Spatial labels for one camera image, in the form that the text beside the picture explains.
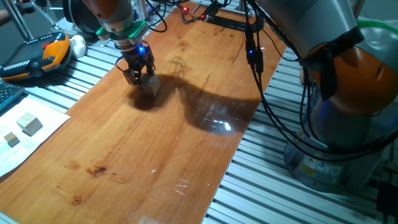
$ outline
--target white paper sheet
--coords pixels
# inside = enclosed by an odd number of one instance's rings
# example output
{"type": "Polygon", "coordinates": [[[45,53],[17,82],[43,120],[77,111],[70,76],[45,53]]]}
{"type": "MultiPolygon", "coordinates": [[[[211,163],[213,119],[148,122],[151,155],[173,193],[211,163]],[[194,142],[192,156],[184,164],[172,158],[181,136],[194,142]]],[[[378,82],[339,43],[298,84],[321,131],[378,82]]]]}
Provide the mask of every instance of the white paper sheet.
{"type": "Polygon", "coordinates": [[[69,116],[55,111],[32,99],[24,98],[18,105],[0,117],[0,177],[23,163],[69,116]],[[32,137],[22,132],[17,120],[31,113],[43,124],[32,137]],[[4,136],[13,132],[20,143],[11,147],[4,136]]]}

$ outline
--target wooden board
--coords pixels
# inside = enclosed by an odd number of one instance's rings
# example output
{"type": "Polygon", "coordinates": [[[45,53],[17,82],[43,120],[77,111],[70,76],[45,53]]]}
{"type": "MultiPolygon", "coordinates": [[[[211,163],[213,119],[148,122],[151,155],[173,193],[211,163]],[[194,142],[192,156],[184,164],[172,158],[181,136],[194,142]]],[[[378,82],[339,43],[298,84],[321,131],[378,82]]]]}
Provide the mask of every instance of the wooden board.
{"type": "MultiPolygon", "coordinates": [[[[55,134],[0,179],[0,212],[19,223],[201,222],[259,93],[243,32],[185,26],[179,11],[166,21],[166,33],[146,38],[161,82],[156,99],[140,97],[112,69],[55,134]]],[[[280,56],[261,36],[266,86],[280,56]]]]}

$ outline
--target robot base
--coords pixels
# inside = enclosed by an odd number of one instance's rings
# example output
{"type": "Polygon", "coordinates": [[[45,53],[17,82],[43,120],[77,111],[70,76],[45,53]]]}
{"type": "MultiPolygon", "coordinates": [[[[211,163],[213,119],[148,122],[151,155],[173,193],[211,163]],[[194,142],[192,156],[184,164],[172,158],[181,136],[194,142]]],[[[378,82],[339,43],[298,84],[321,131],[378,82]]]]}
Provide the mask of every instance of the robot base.
{"type": "MultiPolygon", "coordinates": [[[[319,147],[315,141],[308,137],[302,136],[301,138],[306,142],[313,142],[314,146],[319,147]]],[[[316,152],[300,142],[297,145],[311,155],[329,160],[347,159],[355,156],[352,154],[336,156],[316,152]]],[[[379,150],[358,159],[344,162],[325,162],[307,156],[295,146],[288,144],[285,148],[284,161],[292,177],[311,189],[328,193],[336,193],[339,190],[357,192],[378,165],[381,154],[382,150],[379,150]]]]}

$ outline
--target keyboard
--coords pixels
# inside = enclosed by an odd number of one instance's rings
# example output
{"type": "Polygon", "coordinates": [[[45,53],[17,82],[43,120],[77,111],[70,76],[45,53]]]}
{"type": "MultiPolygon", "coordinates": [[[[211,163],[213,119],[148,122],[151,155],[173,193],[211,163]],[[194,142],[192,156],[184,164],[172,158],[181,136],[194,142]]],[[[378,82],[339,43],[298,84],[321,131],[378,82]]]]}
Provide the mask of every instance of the keyboard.
{"type": "Polygon", "coordinates": [[[24,92],[24,87],[0,81],[0,111],[24,92]]]}

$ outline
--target wooden block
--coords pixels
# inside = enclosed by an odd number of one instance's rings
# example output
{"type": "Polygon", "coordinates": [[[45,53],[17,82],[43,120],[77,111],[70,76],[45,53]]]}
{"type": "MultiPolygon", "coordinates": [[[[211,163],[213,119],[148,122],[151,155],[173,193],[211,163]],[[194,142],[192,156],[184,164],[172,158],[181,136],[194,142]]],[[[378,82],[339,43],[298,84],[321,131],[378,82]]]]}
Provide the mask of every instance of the wooden block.
{"type": "Polygon", "coordinates": [[[15,136],[14,133],[8,133],[4,138],[7,141],[8,145],[10,145],[11,147],[14,147],[16,144],[19,143],[19,139],[17,138],[17,136],[15,136]]]}
{"type": "Polygon", "coordinates": [[[160,88],[160,81],[157,75],[142,74],[141,81],[144,84],[144,89],[140,89],[141,96],[155,97],[160,88]]]}
{"type": "Polygon", "coordinates": [[[29,136],[33,136],[43,124],[31,113],[26,113],[17,120],[17,124],[29,136]]]}

